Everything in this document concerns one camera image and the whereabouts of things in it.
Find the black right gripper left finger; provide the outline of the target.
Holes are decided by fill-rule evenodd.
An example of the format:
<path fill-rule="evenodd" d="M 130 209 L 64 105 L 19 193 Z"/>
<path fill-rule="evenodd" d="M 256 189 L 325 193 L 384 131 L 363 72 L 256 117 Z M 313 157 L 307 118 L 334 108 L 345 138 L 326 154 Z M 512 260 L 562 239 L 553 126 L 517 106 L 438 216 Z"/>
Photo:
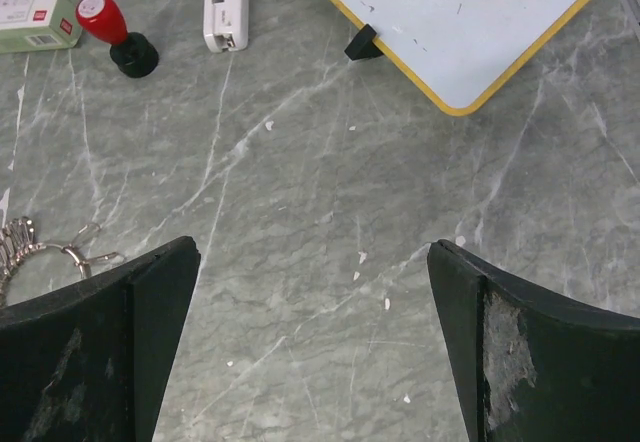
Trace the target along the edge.
<path fill-rule="evenodd" d="M 2 309 L 2 440 L 152 440 L 200 260 L 183 236 Z"/>

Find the large metal keyring with clips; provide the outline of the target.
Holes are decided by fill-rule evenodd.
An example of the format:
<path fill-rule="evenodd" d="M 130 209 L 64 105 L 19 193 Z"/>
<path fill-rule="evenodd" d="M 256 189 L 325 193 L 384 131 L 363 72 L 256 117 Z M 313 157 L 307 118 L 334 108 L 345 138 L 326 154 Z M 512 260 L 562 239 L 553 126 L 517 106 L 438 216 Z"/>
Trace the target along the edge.
<path fill-rule="evenodd" d="M 81 280 L 90 278 L 95 266 L 123 262 L 125 257 L 119 252 L 94 257 L 84 254 L 82 248 L 100 232 L 101 226 L 98 223 L 89 222 L 69 241 L 40 241 L 35 222 L 30 217 L 21 216 L 7 222 L 1 227 L 1 308 L 7 306 L 10 284 L 19 269 L 28 260 L 46 251 L 55 251 L 70 257 L 73 265 L 79 270 Z"/>

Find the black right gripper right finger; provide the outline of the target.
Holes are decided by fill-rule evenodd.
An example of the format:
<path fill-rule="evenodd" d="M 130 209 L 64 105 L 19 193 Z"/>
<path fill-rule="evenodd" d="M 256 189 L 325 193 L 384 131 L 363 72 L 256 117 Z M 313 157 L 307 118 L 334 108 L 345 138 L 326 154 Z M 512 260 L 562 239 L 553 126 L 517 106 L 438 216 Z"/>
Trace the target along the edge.
<path fill-rule="evenodd" d="M 447 240 L 427 266 L 469 440 L 638 440 L 638 319 Z"/>

